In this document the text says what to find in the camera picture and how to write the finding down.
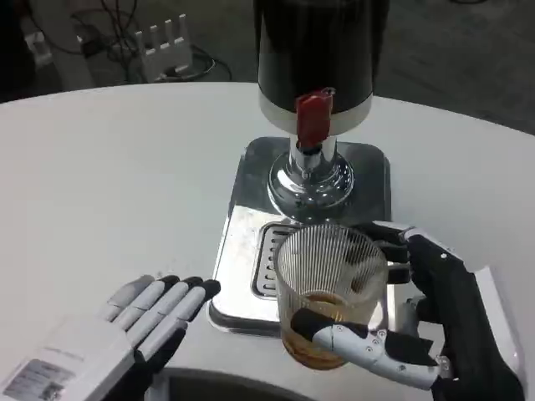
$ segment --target glass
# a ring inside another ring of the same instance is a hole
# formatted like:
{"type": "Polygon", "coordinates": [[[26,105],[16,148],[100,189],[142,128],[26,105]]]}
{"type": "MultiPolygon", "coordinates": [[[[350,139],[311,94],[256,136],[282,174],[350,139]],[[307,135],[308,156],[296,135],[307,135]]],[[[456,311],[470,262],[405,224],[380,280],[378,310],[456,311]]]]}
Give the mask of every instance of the glass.
{"type": "Polygon", "coordinates": [[[383,252],[356,230],[324,224],[288,236],[273,261],[281,338],[290,355],[309,368],[343,365],[292,330],[292,316],[306,307],[336,322],[368,324],[388,276],[383,252]]]}

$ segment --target metal plate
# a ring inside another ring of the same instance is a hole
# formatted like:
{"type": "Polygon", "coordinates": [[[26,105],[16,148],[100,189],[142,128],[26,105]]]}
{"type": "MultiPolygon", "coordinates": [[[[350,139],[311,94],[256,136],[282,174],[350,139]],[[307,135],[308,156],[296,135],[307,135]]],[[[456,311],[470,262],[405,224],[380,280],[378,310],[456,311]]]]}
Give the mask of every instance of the metal plate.
{"type": "MultiPolygon", "coordinates": [[[[265,282],[258,288],[261,273],[257,267],[258,263],[268,265],[259,251],[263,249],[262,230],[269,224],[297,226],[277,211],[268,194],[269,170],[288,147],[289,139],[258,138],[240,160],[214,272],[222,291],[209,307],[211,322],[223,330],[278,335],[276,297],[273,289],[263,288],[265,282]]],[[[390,167],[383,153],[372,145],[344,142],[338,143],[338,151],[352,165],[355,183],[351,207],[337,222],[389,221],[390,167]]],[[[374,326],[388,318],[386,306],[391,303],[386,297],[382,300],[374,326]]]]}

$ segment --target robotic hand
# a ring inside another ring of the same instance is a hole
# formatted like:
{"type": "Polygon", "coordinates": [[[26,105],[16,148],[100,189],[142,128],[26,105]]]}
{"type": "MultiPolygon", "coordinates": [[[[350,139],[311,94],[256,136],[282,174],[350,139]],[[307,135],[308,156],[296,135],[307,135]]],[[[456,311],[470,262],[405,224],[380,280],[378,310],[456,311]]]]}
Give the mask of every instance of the robotic hand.
{"type": "Polygon", "coordinates": [[[219,282],[142,276],[97,316],[74,317],[0,385],[0,401],[131,401],[143,394],[181,344],[219,282]]]}
{"type": "MultiPolygon", "coordinates": [[[[355,228],[389,261],[410,263],[410,278],[424,294],[404,305],[414,315],[412,332],[419,321],[441,324],[441,355],[429,356],[430,340],[370,331],[305,308],[294,314],[293,330],[372,373],[430,389],[436,401],[524,400],[522,353],[490,268],[468,272],[458,255],[414,227],[376,221],[355,228]]],[[[396,272],[398,281],[403,270],[396,272]]]]}

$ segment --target red tap handle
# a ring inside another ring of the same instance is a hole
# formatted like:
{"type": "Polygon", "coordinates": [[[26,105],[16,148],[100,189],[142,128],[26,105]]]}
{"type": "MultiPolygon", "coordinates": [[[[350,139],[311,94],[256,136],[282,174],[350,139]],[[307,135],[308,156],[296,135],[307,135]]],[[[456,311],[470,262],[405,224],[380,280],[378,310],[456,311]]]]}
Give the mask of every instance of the red tap handle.
{"type": "Polygon", "coordinates": [[[329,136],[333,95],[334,89],[326,88],[297,98],[300,148],[312,148],[329,136]]]}

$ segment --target sticker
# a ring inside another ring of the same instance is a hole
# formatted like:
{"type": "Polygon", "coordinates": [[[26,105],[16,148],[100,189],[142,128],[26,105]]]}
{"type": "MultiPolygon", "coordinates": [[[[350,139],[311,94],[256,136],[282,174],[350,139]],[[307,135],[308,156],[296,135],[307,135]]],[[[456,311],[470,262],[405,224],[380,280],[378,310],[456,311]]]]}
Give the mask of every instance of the sticker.
{"type": "Polygon", "coordinates": [[[32,359],[3,390],[18,401],[59,401],[74,373],[48,362],[32,359]]]}

